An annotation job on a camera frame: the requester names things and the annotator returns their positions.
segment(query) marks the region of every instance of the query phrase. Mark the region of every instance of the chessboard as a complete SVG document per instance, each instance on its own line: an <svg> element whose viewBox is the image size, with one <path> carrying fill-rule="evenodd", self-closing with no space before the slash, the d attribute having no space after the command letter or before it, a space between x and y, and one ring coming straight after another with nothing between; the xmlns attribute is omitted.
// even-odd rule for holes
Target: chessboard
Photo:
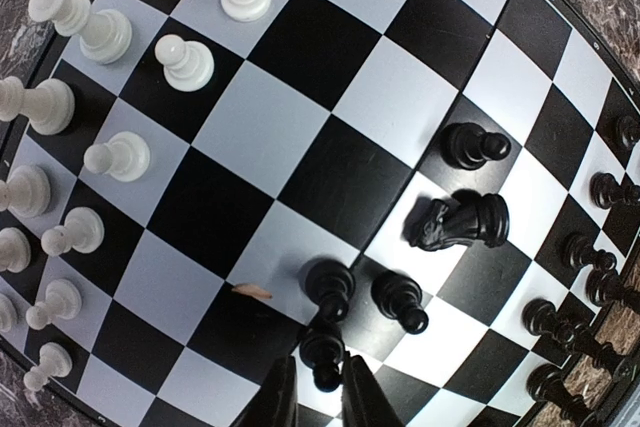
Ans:
<svg viewBox="0 0 640 427"><path fill-rule="evenodd" d="M2 154L5 170L48 174L51 208L0 215L32 246L26 270L0 275L20 319L54 279L71 280L83 307L40 331L21 320L2 336L6 351L30 367L43 344L60 344L73 369L49 387L122 427L227 427L274 359L293 353L299 424L339 427L340 389L318 391L297 350L317 314L299 272L332 258L357 285L340 326L347 349L406 425L522 425L536 409L528 375L570 361L528 334L523 307L542 296L567 315L600 312L584 292L589 269L567 269L559 245L581 232L622 270L640 227L638 207L602 210L589 197L597 172L640 183L640 149L620 149L612 132L622 115L640 121L639 94L565 0L273 0L252 23L220 0L91 1L128 17L131 46L105 66L77 38L51 36L29 87L66 82L71 125L42 136L15 121ZM154 56L166 34L212 52L201 90L167 84ZM508 157L451 168L440 136L460 122L505 135ZM85 150L125 130L149 145L145 176L88 172ZM407 219L426 201L468 191L504 197L504 245L409 246ZM47 257L43 232L79 206L101 216L104 242ZM371 302L371 279L387 269L424 291L423 334ZM273 298L232 292L241 283Z"/></svg>

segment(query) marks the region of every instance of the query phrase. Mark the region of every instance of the black chess piece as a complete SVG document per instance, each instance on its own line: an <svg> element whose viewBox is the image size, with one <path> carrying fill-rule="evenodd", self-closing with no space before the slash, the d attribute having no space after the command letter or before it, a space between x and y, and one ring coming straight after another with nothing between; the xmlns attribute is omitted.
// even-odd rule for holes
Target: black chess piece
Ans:
<svg viewBox="0 0 640 427"><path fill-rule="evenodd" d="M629 115L616 121L616 143L624 150L633 150L640 141L640 124Z"/></svg>
<svg viewBox="0 0 640 427"><path fill-rule="evenodd" d="M409 334L421 334L429 325L429 317L420 305L422 289L416 281L387 271L371 284L371 297L385 317L397 320Z"/></svg>
<svg viewBox="0 0 640 427"><path fill-rule="evenodd" d="M339 364L344 343L336 324L323 322L307 332L300 342L300 360L313 371L313 383L322 392L333 392L342 383Z"/></svg>
<svg viewBox="0 0 640 427"><path fill-rule="evenodd" d="M351 271L336 260L323 260L314 265L304 283L311 301L320 308L327 322L340 322L349 312L356 282Z"/></svg>
<svg viewBox="0 0 640 427"><path fill-rule="evenodd" d="M555 365L545 364L534 370L527 379L527 392L536 402L551 402L560 407L560 418L570 420L576 427L602 427L598 414L584 403L581 395L571 395Z"/></svg>
<svg viewBox="0 0 640 427"><path fill-rule="evenodd" d="M465 170L477 170L488 160L503 160L511 152L505 135L487 132L470 122L447 127L442 147L445 161Z"/></svg>
<svg viewBox="0 0 640 427"><path fill-rule="evenodd" d="M640 205L640 186L622 187L611 174L598 173L591 178L591 200L601 209L610 209L616 204Z"/></svg>
<svg viewBox="0 0 640 427"><path fill-rule="evenodd" d="M614 382L631 375L633 365L618 354L610 342L599 343L585 321L575 321L558 314L555 306L544 299L535 299L522 311L522 322L531 335L551 337L568 354L591 357L593 367L605 369Z"/></svg>
<svg viewBox="0 0 640 427"><path fill-rule="evenodd" d="M455 244L471 245L484 241L487 247L499 247L509 235L509 209L497 194L487 194L451 208L435 199L409 234L411 247L427 252Z"/></svg>
<svg viewBox="0 0 640 427"><path fill-rule="evenodd" d="M574 270L593 265L596 270L615 269L618 260L611 252L596 250L593 243L582 234L571 234L565 243L564 264Z"/></svg>

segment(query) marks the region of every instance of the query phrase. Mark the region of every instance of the black pawn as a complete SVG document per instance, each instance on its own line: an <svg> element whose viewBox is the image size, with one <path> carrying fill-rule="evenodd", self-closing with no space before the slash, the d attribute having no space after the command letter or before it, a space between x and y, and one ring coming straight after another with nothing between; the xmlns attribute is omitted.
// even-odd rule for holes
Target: black pawn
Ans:
<svg viewBox="0 0 640 427"><path fill-rule="evenodd" d="M591 200L601 209L610 209L616 204L640 205L640 187L622 187L611 174L598 173L591 178Z"/></svg>
<svg viewBox="0 0 640 427"><path fill-rule="evenodd" d="M349 312L356 282L351 271L336 260L323 260L309 270L304 290L327 322L340 322Z"/></svg>
<svg viewBox="0 0 640 427"><path fill-rule="evenodd" d="M486 132L478 124L454 124L444 136L444 158L454 167L477 170L488 160L503 160L511 142L502 134Z"/></svg>
<svg viewBox="0 0 640 427"><path fill-rule="evenodd" d="M421 334L429 325L422 309L422 289L411 278L388 271L371 284L371 297L385 317L400 322L409 334Z"/></svg>
<svg viewBox="0 0 640 427"><path fill-rule="evenodd" d="M322 392L333 392L342 383L343 359L344 343L335 324L318 325L300 343L300 360L313 371L313 383Z"/></svg>
<svg viewBox="0 0 640 427"><path fill-rule="evenodd" d="M602 427L602 421L589 410L581 395L571 395L560 376L560 369L546 364L534 370L527 379L527 392L536 402L551 402L560 407L560 417L576 427Z"/></svg>
<svg viewBox="0 0 640 427"><path fill-rule="evenodd" d="M567 239L564 249L564 264L574 270L593 265L596 270L615 269L618 260L611 252L596 250L593 243L582 234L572 234Z"/></svg>
<svg viewBox="0 0 640 427"><path fill-rule="evenodd" d="M499 247L509 235L509 209L500 195L487 194L451 208L442 200L431 201L429 208L409 234L411 247L427 252L455 244L471 245L484 241L487 247Z"/></svg>

